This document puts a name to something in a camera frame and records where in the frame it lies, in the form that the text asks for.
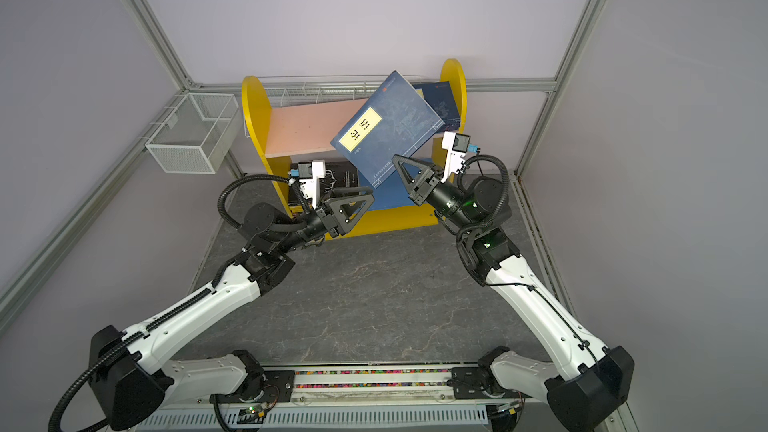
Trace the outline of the black yellow title book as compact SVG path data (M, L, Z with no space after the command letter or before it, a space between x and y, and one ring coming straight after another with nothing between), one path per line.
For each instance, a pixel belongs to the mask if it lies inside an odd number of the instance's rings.
M329 195L337 188L353 188L359 186L358 170L351 162L325 161L325 164L326 176L321 182L321 198Z

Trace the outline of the navy book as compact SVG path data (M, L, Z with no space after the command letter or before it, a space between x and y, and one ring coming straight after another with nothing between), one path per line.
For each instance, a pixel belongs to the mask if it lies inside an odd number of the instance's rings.
M394 71L342 126L331 146L377 188L395 171L394 156L412 156L444 125L411 83Z
M414 89L444 122L440 132L457 132L461 117L448 82L418 83Z

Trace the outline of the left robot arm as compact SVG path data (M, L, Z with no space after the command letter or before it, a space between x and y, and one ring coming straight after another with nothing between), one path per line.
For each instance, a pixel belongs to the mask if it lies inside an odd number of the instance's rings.
M89 366L53 408L48 430L61 430L66 409L85 385L91 387L105 415L91 430L126 430L137 425L180 386L180 380L163 367L181 348L231 312L276 288L295 265L290 252L319 245L325 236L349 234L374 202L370 187L340 188L317 206L304 203L297 217L268 203L257 203L243 220L235 219L226 208L228 197L256 181L299 188L293 179L268 174L245 176L227 185L217 199L217 211L244 238L243 248L208 283L168 309L122 331L108 326L95 334Z

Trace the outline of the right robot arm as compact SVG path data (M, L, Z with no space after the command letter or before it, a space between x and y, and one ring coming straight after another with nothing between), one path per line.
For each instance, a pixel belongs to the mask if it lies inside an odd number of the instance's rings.
M479 366L492 385L546 403L569 431L592 431L628 399L635 361L622 346L610 347L588 331L538 279L502 225L511 215L510 177L496 157L477 155L499 174L465 185L442 178L428 162L392 159L410 200L433 207L454 235L459 259L479 285L498 293L541 343L548 361L538 362L505 348Z

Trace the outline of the yellow bookshelf pink blue shelves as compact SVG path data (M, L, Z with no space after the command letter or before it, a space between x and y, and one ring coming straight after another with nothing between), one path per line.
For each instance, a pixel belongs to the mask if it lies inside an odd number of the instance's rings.
M241 102L246 130L268 174L288 176L300 156L317 160L331 152L332 138L364 103L363 99L273 108L268 92L255 76L242 81ZM388 196L377 190L375 202L354 228L352 236L436 225L434 209L410 200L403 206L379 204Z

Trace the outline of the white mesh box basket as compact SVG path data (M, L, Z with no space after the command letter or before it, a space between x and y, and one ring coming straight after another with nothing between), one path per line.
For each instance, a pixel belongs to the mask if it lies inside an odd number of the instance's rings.
M178 99L146 149L170 174L209 175L221 167L242 126L233 94L186 93Z

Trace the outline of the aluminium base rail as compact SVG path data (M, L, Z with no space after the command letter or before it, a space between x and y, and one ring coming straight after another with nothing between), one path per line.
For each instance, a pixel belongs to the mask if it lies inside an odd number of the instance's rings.
M220 394L229 402L289 402L303 393L360 394L365 389L399 394L430 393L440 400L534 397L550 405L613 411L629 393L632 359L615 349L592 367L566 380L552 365L503 353L492 362L385 365L266 370L243 357L227 355L200 362L171 361L160 373L160 389L169 403Z

